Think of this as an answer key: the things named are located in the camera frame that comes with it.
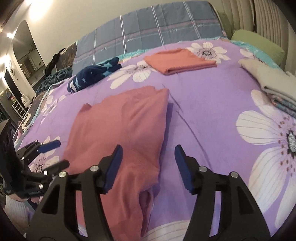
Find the cream upholstered headboard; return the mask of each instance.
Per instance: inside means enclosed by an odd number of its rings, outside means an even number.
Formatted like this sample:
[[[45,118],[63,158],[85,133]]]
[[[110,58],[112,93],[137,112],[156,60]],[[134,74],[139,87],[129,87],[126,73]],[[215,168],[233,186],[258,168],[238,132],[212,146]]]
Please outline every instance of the cream upholstered headboard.
[[[216,11],[227,14],[230,24],[235,30],[254,29],[253,0],[208,0]]]
[[[285,51],[281,68],[296,75],[296,34],[284,14],[272,0],[254,0],[257,33]]]
[[[272,0],[208,0],[218,12],[227,14],[235,30],[254,30],[285,51],[281,68],[296,76],[296,34]]]

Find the blue gripper pad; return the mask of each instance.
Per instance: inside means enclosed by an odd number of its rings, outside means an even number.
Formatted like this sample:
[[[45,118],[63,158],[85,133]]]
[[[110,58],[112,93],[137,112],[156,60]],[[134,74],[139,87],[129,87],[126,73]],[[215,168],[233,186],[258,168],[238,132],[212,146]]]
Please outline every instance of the blue gripper pad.
[[[38,152],[39,153],[46,153],[46,152],[53,150],[55,148],[58,148],[60,146],[61,146],[61,142],[59,140],[55,140],[55,141],[41,145],[38,149]]]
[[[115,148],[113,154],[112,154],[112,161],[110,163],[110,166],[106,172],[106,181],[104,185],[104,190],[107,193],[114,184],[117,172],[119,170],[121,161],[122,161],[122,156],[123,156],[123,149],[120,145],[117,145]]]
[[[186,154],[183,151],[181,145],[175,147],[175,160],[179,168],[185,188],[192,193],[194,190],[192,181],[194,180],[195,170],[190,170],[186,163]]]

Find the metal screw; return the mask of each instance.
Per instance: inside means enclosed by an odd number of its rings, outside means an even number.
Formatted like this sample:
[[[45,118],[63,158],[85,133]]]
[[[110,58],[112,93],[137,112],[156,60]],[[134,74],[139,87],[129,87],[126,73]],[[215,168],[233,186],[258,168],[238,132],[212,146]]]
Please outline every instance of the metal screw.
[[[231,172],[230,175],[233,177],[233,178],[238,178],[239,177],[239,174],[237,172]]]
[[[90,170],[91,170],[92,172],[96,172],[98,169],[99,169],[99,167],[96,166],[96,165],[90,167]]]
[[[200,166],[198,169],[200,172],[206,172],[207,168],[205,166]]]
[[[67,173],[64,172],[64,171],[62,171],[62,172],[59,173],[59,177],[65,177],[66,175],[67,175]]]

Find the pink folded shirt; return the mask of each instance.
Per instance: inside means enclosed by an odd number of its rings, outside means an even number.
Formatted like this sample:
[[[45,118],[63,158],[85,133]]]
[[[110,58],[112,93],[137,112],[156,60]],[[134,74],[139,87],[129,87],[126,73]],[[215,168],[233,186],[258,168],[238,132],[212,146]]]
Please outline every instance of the pink folded shirt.
[[[101,195],[116,241],[139,241],[147,230],[152,186],[158,183],[168,95],[168,89],[147,86],[107,97],[94,106],[85,104],[71,128],[63,156],[70,162],[69,174],[98,164],[117,144],[123,147],[113,188]],[[81,192],[77,192],[76,207],[78,223],[85,226]]]
[[[144,57],[147,64],[164,75],[217,67],[215,60],[199,58],[188,49],[173,49]]]

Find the gray folded clothing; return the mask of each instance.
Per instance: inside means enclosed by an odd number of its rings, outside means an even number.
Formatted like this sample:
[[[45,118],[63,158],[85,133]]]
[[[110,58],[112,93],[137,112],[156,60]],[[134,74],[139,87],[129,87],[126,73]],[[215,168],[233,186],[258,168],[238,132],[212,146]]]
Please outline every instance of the gray folded clothing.
[[[296,77],[290,72],[273,69],[255,59],[241,59],[239,64],[257,79],[264,92],[296,105]]]
[[[293,105],[291,102],[288,102],[276,95],[269,95],[269,98],[276,108],[284,111],[296,119],[296,105]]]

